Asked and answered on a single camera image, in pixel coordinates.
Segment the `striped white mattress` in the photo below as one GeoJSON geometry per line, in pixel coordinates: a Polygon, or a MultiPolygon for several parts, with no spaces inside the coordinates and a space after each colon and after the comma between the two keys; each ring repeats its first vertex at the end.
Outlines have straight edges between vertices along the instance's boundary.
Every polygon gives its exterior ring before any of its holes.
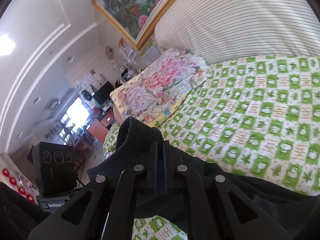
{"type": "Polygon", "coordinates": [[[208,64],[255,55],[319,55],[319,0],[176,0],[155,27],[162,49],[208,64]]]}

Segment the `orange cabinet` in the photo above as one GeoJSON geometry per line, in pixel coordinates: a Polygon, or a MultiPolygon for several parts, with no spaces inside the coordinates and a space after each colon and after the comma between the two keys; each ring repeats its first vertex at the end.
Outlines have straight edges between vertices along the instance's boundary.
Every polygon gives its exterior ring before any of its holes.
{"type": "Polygon", "coordinates": [[[99,120],[95,118],[87,128],[87,132],[95,137],[99,142],[104,142],[111,126],[116,122],[113,110],[108,111],[104,117],[99,120]]]}

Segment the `floral folded quilt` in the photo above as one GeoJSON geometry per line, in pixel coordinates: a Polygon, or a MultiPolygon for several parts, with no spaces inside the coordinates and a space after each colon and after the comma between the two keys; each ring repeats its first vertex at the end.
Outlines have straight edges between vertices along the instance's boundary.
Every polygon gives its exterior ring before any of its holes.
{"type": "Polygon", "coordinates": [[[171,115],[209,74],[210,67],[202,57],[171,48],[112,91],[110,97],[123,120],[133,117],[155,127],[171,115]]]}

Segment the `gold framed floral painting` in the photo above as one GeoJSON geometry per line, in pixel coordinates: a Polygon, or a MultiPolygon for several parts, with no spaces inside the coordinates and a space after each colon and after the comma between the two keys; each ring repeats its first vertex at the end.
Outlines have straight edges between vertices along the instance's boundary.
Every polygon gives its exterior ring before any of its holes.
{"type": "Polygon", "coordinates": [[[136,50],[154,33],[162,15],[176,0],[92,0],[97,9],[136,50]]]}

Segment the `green frog patterned bedsheet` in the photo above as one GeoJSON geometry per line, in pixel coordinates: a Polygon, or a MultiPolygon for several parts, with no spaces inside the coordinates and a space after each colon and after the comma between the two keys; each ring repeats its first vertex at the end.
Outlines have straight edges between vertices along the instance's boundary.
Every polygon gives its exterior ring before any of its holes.
{"type": "MultiPolygon", "coordinates": [[[[209,67],[209,77],[149,127],[225,172],[319,198],[319,58],[251,56],[209,67]]],[[[106,159],[122,124],[107,134],[106,159]]]]}

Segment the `black monitor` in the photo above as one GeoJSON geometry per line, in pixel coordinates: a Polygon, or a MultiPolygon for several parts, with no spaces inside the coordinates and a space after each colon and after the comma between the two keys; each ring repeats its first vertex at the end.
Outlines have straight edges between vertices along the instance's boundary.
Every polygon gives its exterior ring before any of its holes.
{"type": "Polygon", "coordinates": [[[105,102],[109,102],[111,100],[110,93],[114,90],[114,87],[110,82],[106,82],[99,90],[95,92],[93,95],[93,99],[103,105],[105,102]]]}

